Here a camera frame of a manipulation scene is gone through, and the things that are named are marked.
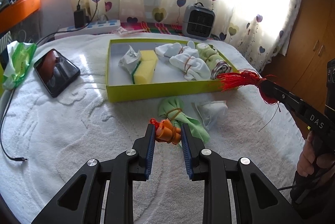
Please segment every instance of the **wooden cabinet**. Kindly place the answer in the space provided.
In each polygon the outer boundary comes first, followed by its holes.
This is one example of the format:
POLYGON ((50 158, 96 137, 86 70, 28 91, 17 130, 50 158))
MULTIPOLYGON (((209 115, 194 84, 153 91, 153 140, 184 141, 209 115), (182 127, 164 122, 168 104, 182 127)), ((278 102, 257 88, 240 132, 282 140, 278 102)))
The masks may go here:
POLYGON ((275 75, 279 85, 292 90, 316 53, 313 48, 326 30, 332 1, 301 1, 286 57, 277 55, 272 58, 272 62, 265 66, 262 75, 275 75))
MULTIPOLYGON (((286 57, 278 55, 262 75, 276 82, 320 112, 326 101, 327 62, 335 58, 335 1, 302 0, 286 57)), ((307 125, 293 116, 306 137, 307 125)))

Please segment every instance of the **black cable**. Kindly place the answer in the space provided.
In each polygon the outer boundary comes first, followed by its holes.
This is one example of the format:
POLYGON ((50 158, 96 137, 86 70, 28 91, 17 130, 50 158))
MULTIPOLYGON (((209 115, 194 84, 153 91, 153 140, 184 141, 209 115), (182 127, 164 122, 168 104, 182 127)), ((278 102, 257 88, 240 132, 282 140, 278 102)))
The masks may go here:
POLYGON ((12 92, 11 92, 11 94, 10 94, 10 96, 9 96, 9 100, 8 100, 8 102, 7 102, 5 111, 4 111, 4 113, 3 113, 3 115, 2 115, 2 118, 1 118, 1 122, 0 122, 0 145, 1 145, 1 148, 2 148, 3 153, 6 155, 6 157, 7 157, 8 159, 10 159, 10 160, 12 160, 12 161, 16 161, 16 162, 24 162, 24 161, 26 161, 26 160, 28 160, 28 159, 26 159, 26 158, 24 158, 24 157, 15 157, 15 158, 10 157, 10 156, 7 154, 7 152, 5 151, 5 149, 3 148, 2 140, 1 140, 2 125, 3 125, 3 122, 4 122, 4 120, 5 120, 5 117, 6 117, 8 108, 9 108, 9 105, 10 105, 10 103, 11 103, 11 101, 12 101, 14 91, 15 91, 15 89, 12 90, 12 92))
POLYGON ((319 174, 316 177, 314 177, 313 179, 311 179, 309 182, 300 183, 300 184, 296 184, 296 185, 292 185, 292 186, 286 186, 286 187, 278 188, 277 190, 282 191, 282 190, 292 189, 292 188, 296 188, 296 187, 300 187, 300 186, 307 186, 313 180, 318 179, 318 178, 322 177, 324 174, 326 174, 327 172, 329 172, 334 166, 335 166, 335 162, 332 164, 331 167, 327 168, 325 171, 323 171, 321 174, 319 174))
MULTIPOLYGON (((79 4, 80 1, 81 1, 81 0, 78 0, 77 10, 80 10, 80 4, 79 4)), ((80 30, 86 28, 89 24, 91 24, 93 18, 95 17, 95 14, 97 13, 97 10, 98 10, 98 0, 96 0, 95 12, 94 12, 94 14, 93 14, 91 20, 90 20, 85 26, 83 26, 83 27, 81 27, 81 28, 79 28, 79 29, 75 29, 75 30, 73 30, 73 31, 80 31, 80 30)), ((48 38, 48 37, 51 36, 51 35, 55 35, 56 33, 73 32, 73 31, 56 31, 56 32, 50 33, 49 35, 47 35, 47 36, 43 37, 42 39, 40 39, 40 40, 36 43, 36 45, 38 46, 38 45, 39 45, 45 38, 48 38)))
MULTIPOLYGON (((80 4, 79 4, 80 1, 81 1, 81 0, 78 0, 77 10, 80 10, 80 4)), ((86 26, 83 26, 83 27, 81 27, 81 28, 79 28, 79 29, 76 29, 76 30, 74 30, 74 31, 80 31, 81 29, 86 28, 89 24, 91 24, 93 18, 95 17, 95 14, 97 13, 97 10, 98 10, 98 0, 96 0, 95 12, 94 12, 94 14, 93 14, 91 20, 88 22, 88 24, 87 24, 86 26)), ((54 34, 56 34, 56 33, 61 33, 61 32, 72 32, 72 31, 56 31, 56 32, 53 32, 53 33, 51 33, 51 34, 49 34, 49 35, 43 37, 42 39, 40 39, 40 40, 36 43, 36 45, 38 46, 38 45, 39 45, 45 38, 48 38, 48 37, 51 36, 51 35, 54 35, 54 34)), ((10 96, 9 96, 9 100, 8 100, 8 102, 7 102, 5 111, 4 111, 4 113, 3 113, 3 115, 2 115, 2 118, 1 118, 1 121, 0 121, 0 145, 1 145, 1 148, 2 148, 3 153, 6 155, 6 157, 7 157, 8 159, 10 159, 10 160, 12 160, 12 161, 16 161, 16 162, 24 162, 24 161, 27 161, 28 159, 26 159, 26 158, 24 158, 24 157, 15 157, 15 158, 10 157, 10 156, 7 154, 7 152, 5 151, 5 149, 4 149, 4 147, 3 147, 3 145, 2 145, 2 139, 1 139, 2 125, 3 125, 3 122, 4 122, 4 120, 5 120, 7 111, 8 111, 8 109, 9 109, 9 105, 10 105, 10 103, 11 103, 11 101, 12 101, 14 91, 15 91, 15 89, 12 90, 12 92, 11 92, 11 94, 10 94, 10 96)))

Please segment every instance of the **human hand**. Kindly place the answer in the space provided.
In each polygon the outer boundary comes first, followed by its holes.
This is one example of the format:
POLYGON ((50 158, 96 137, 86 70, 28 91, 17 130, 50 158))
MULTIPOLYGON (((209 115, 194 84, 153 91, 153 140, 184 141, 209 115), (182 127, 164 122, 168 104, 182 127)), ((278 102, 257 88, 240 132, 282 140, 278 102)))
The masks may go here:
MULTIPOLYGON (((312 146, 313 133, 309 132, 307 139, 305 140, 305 145, 303 151, 300 154, 299 161, 297 164, 297 171, 299 175, 307 177, 314 173, 313 162, 315 160, 315 154, 312 146)), ((329 168, 335 162, 334 154, 323 154, 320 155, 316 161, 320 168, 329 168)), ((318 181, 317 187, 325 184, 335 173, 335 166, 324 174, 318 181)))

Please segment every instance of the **yellow sponge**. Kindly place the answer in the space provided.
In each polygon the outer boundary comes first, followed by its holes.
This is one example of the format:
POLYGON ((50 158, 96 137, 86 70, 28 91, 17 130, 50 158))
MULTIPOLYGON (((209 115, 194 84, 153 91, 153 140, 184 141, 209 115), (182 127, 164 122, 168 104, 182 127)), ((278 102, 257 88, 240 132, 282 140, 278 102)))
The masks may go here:
POLYGON ((158 57, 154 50, 140 50, 142 55, 141 61, 155 61, 157 63, 158 57))
POLYGON ((151 83, 153 72, 156 67, 156 60, 141 61, 136 69, 133 77, 134 84, 148 84, 151 83))

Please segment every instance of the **phone screen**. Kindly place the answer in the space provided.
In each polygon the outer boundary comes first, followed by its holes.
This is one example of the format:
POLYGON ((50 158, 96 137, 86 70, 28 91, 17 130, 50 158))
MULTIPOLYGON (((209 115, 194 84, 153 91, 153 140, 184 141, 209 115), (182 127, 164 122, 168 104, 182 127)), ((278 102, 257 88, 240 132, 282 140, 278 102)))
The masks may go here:
POLYGON ((58 96, 79 74, 80 70, 57 50, 52 49, 35 64, 40 79, 49 93, 58 96))

